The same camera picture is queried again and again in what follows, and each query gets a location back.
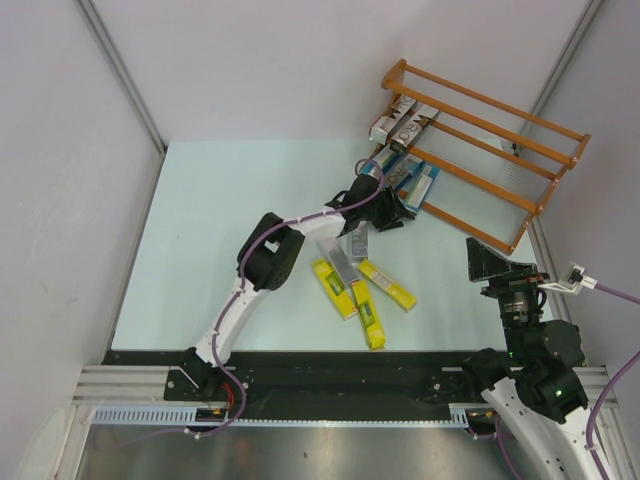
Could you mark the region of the lilac Protefix toothpaste box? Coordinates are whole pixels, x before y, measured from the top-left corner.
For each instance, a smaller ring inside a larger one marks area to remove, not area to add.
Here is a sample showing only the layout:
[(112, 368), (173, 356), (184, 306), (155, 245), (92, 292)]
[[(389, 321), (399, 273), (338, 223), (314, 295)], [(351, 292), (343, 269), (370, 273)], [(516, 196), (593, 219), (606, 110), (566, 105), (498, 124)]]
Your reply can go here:
[(359, 264), (368, 258), (368, 223), (361, 221), (349, 234), (349, 258), (354, 264)]

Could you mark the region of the white blue R&O box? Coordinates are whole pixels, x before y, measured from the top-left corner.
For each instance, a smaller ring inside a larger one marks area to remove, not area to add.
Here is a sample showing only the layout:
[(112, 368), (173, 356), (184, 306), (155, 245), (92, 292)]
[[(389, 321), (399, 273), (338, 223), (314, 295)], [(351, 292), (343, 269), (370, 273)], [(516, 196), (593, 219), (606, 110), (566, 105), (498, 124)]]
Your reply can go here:
[(412, 155), (407, 155), (397, 160), (385, 174), (387, 185), (398, 192), (415, 175), (420, 174), (424, 168), (424, 162)]

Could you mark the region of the blue toothpaste box with barcode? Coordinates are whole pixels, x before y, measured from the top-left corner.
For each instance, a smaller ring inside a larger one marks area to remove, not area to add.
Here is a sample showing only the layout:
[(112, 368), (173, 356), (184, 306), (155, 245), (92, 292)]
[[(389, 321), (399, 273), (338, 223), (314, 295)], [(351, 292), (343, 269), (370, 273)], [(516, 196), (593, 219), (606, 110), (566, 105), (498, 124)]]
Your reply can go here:
[(390, 144), (385, 145), (372, 159), (383, 173), (389, 171), (394, 164), (402, 158), (402, 154), (391, 148)]

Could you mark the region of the lilac text-side toothpaste box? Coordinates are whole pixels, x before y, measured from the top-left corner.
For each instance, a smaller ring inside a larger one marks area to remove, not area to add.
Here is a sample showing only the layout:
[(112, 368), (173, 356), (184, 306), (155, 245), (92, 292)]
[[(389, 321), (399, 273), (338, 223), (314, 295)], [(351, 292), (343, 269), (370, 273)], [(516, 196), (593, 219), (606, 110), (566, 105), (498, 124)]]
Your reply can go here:
[(343, 284), (351, 286), (360, 279), (358, 272), (336, 238), (319, 240), (316, 245)]

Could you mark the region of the silver black R&O charcoal box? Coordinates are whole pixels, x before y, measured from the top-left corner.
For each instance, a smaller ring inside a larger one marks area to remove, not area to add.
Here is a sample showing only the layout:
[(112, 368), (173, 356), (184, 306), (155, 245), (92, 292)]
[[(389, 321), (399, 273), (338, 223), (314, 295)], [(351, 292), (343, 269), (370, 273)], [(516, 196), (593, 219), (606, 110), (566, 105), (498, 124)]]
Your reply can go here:
[(415, 106), (417, 100), (407, 96), (399, 95), (371, 126), (369, 139), (384, 145), (390, 133), (397, 127), (402, 118)]

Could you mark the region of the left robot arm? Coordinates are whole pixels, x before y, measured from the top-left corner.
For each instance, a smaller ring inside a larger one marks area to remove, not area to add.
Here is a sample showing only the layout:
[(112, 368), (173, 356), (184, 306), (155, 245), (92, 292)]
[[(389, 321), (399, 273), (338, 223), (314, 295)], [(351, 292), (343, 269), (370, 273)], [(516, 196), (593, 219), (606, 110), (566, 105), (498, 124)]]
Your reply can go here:
[(362, 173), (316, 213), (290, 219), (264, 214), (238, 253), (229, 299), (179, 364), (187, 389), (202, 400), (219, 392), (231, 376), (226, 363), (237, 337), (266, 294), (288, 280), (305, 243), (338, 239), (363, 221), (387, 231), (414, 218), (391, 187)]

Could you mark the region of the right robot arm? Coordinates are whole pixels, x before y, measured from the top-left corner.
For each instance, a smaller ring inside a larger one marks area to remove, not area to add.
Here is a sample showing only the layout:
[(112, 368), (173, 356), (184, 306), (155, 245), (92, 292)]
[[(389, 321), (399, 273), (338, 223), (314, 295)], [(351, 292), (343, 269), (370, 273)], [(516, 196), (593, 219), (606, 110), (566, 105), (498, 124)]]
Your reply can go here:
[(542, 479), (620, 479), (624, 468), (611, 447), (596, 437), (600, 409), (614, 385), (634, 366), (633, 356), (591, 403), (577, 369), (585, 361), (579, 328), (545, 321), (550, 292), (576, 295), (600, 290), (637, 303), (573, 263), (557, 280), (533, 263), (511, 261), (475, 238), (466, 241), (468, 276), (484, 282), (482, 295), (497, 300), (507, 351), (478, 351), (463, 363), (461, 388), (496, 412)]

